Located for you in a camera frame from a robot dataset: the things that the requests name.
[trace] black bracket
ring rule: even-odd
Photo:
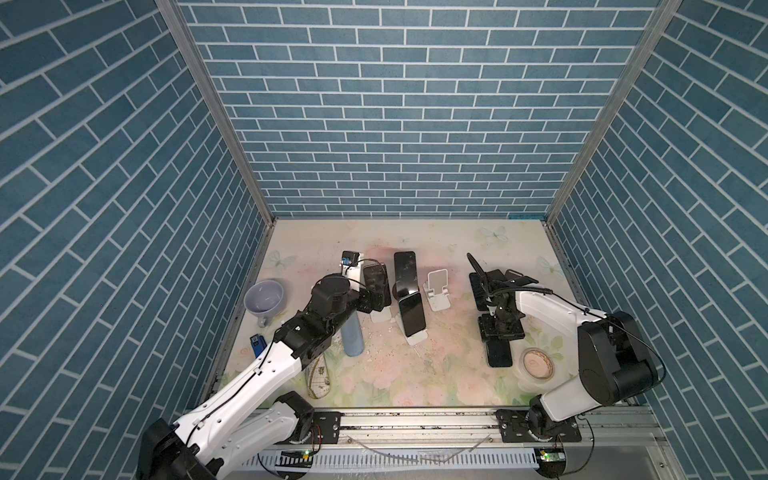
[[[531,433],[527,417],[527,408],[496,410],[496,419],[498,420],[498,429],[502,433],[502,442],[551,442],[551,439],[540,439]],[[581,441],[581,433],[575,420],[563,425],[560,440],[562,442],[575,443]]]
[[[314,412],[312,415],[312,424],[310,426],[311,437],[307,437],[306,444],[314,442],[315,445],[319,444],[317,438],[317,427],[319,427],[320,434],[323,436],[323,445],[335,445],[339,443],[339,429],[341,428],[341,412]],[[288,440],[284,442],[278,442],[275,445],[295,445],[291,444]]]

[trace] brick pattern wall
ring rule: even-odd
[[[262,228],[152,0],[0,2],[0,478],[132,477]]]
[[[657,0],[183,1],[281,217],[542,217]]]
[[[590,302],[669,367],[689,478],[766,478],[768,2],[684,0],[555,228]]]

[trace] metal rail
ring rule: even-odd
[[[540,442],[504,443],[495,411],[503,407],[445,407],[412,409],[317,409],[341,412],[339,443],[324,449],[456,449],[535,447]],[[666,439],[647,406],[610,406],[584,414],[592,425],[596,446],[659,446]],[[591,446],[585,420],[578,420],[582,440],[571,446]],[[281,449],[274,445],[270,449]]]
[[[221,337],[221,344],[216,351],[214,363],[211,366],[205,386],[200,393],[200,398],[194,402],[195,406],[200,405],[205,399],[210,398],[218,390],[219,381],[224,374],[224,369],[227,367],[227,362],[229,361],[230,353],[232,352],[232,346],[235,343],[237,332],[240,331],[240,324],[243,322],[243,317],[245,316],[245,304],[243,303],[243,298],[248,289],[256,283],[256,278],[259,276],[259,270],[261,270],[261,266],[264,263],[264,257],[270,246],[270,240],[272,240],[272,233],[274,230],[274,223],[267,225],[264,228],[264,232],[262,233],[259,242],[259,248],[257,248],[256,254],[253,256],[253,261],[248,270],[248,276],[243,283],[243,288],[240,290],[240,295],[237,296],[235,308],[232,311],[232,316],[227,324],[227,330]]]
[[[581,285],[576,271],[571,266],[571,262],[568,261],[568,255],[565,254],[562,243],[557,232],[554,231],[553,226],[550,223],[542,222],[544,226],[544,232],[547,234],[549,243],[552,245],[554,255],[560,263],[560,270],[562,270],[565,280],[568,282],[568,286],[571,288],[571,292],[574,294],[574,299],[582,305],[589,305],[587,294],[584,292],[584,287]]]
[[[194,79],[197,89],[200,90],[203,100],[208,105],[210,115],[219,128],[219,133],[221,133],[224,143],[227,144],[227,148],[232,155],[235,165],[237,165],[240,176],[243,177],[250,196],[256,202],[256,206],[266,221],[267,226],[271,226],[274,223],[274,216],[270,206],[261,193],[259,184],[253,175],[253,170],[248,161],[248,156],[245,150],[243,150],[240,140],[237,138],[230,116],[221,103],[221,98],[216,91],[214,81],[211,80],[208,74],[203,57],[200,55],[197,44],[192,37],[192,32],[187,25],[187,21],[184,19],[184,13],[182,13],[177,0],[156,0],[155,3],[157,3],[160,14],[163,15],[163,20],[168,25],[170,36],[176,41],[176,46],[179,48],[181,56],[190,69],[190,74]]]
[[[654,10],[654,13],[648,20],[648,24],[645,26],[640,41],[632,50],[629,59],[627,59],[627,64],[624,66],[621,76],[616,81],[613,91],[608,95],[608,100],[605,102],[605,106],[600,110],[598,118],[594,121],[592,130],[587,134],[587,138],[584,139],[584,144],[576,155],[574,163],[571,165],[571,169],[565,175],[560,190],[555,194],[554,200],[547,209],[547,222],[554,222],[555,219],[558,218],[558,215],[560,215],[565,202],[576,187],[584,170],[587,169],[594,152],[603,141],[605,133],[611,126],[614,118],[616,118],[616,114],[619,112],[621,105],[624,104],[624,99],[629,95],[634,82],[643,71],[645,62],[650,58],[650,54],[654,51],[654,48],[656,48],[659,39],[661,39],[661,34],[667,29],[667,26],[672,21],[674,13],[677,11],[681,2],[682,0],[659,1],[659,5]]]

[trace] blue bottle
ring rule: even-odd
[[[362,328],[360,328],[360,318],[358,318],[357,312],[353,312],[351,317],[341,325],[341,341],[347,356],[358,356],[366,349],[366,344],[362,340]]]

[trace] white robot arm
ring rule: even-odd
[[[613,405],[660,382],[654,362],[658,356],[628,313],[591,310],[534,285],[537,281],[529,276],[514,270],[486,273],[470,253],[467,258],[490,311],[478,319],[486,341],[522,339],[520,320],[526,315],[577,333],[578,376],[531,400],[528,427],[536,437],[553,438],[573,416]]]
[[[241,423],[323,353],[354,311],[370,313],[389,305],[384,265],[363,266],[364,274],[380,281],[365,287],[356,283],[352,288],[350,280],[359,282],[361,273],[356,259],[353,262],[355,278],[335,273],[315,283],[304,310],[285,322],[266,350],[216,395],[173,425],[159,419],[144,431],[139,480],[223,478],[268,445],[307,437],[313,408],[295,392],[279,397],[272,408],[247,424]]]

